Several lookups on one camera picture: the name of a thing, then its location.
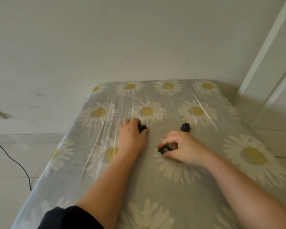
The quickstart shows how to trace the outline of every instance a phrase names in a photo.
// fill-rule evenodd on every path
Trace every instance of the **bed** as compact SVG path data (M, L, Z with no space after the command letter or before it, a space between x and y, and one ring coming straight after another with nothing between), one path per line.
M164 160L156 148L185 122L190 133L286 203L286 170L209 80L96 86L57 147L12 228L37 228L50 209L68 207L119 151L119 124L137 117L150 129L131 173L117 228L239 228L213 177L202 167Z

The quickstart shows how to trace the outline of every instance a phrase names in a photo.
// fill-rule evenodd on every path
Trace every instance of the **forearm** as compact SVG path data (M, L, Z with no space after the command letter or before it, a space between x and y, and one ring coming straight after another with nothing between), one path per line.
M114 229L129 173L136 155L119 151L88 192L76 203L93 215L105 229Z
M207 153L203 164L244 228L286 228L286 205L260 188L226 159Z

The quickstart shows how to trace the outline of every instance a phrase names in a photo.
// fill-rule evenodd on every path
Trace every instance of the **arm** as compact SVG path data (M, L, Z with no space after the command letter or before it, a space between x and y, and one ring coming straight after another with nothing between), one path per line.
M165 159L173 158L209 170L244 228L286 228L286 205L260 188L232 163L189 133L172 131L158 148L167 143L173 143L175 150L164 153Z
M119 151L75 204L94 216L104 229L114 229L121 208L129 173L140 152L146 146L148 129L139 133L137 118L125 120L119 127Z

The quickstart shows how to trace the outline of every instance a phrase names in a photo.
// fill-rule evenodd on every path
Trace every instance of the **hand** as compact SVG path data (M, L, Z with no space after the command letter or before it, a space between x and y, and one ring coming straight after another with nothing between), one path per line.
M129 151L139 155L145 148L149 129L139 133L138 123L141 123L140 119L132 118L124 120L120 125L117 139L120 151Z
M176 159L189 165L204 166L206 156L213 153L187 132L171 131L157 147L162 148L168 143L172 143L174 150L165 152L163 158Z

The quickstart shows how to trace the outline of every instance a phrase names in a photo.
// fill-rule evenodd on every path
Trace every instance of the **wire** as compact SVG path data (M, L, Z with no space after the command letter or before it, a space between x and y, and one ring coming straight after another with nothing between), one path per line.
M11 158L10 156L9 156L9 154L5 151L5 149L0 145L0 148L5 152L5 154L11 159L11 160L13 160L14 162L16 162L13 158ZM28 175L28 173L27 173L27 171L23 168L23 166L22 165L20 165L20 167L23 169L23 171L26 173L26 175L27 175L27 177L28 177L28 179L29 179L29 186L30 186L30 191L32 191L32 187L31 187L31 179L30 179L30 177L29 177L29 175Z

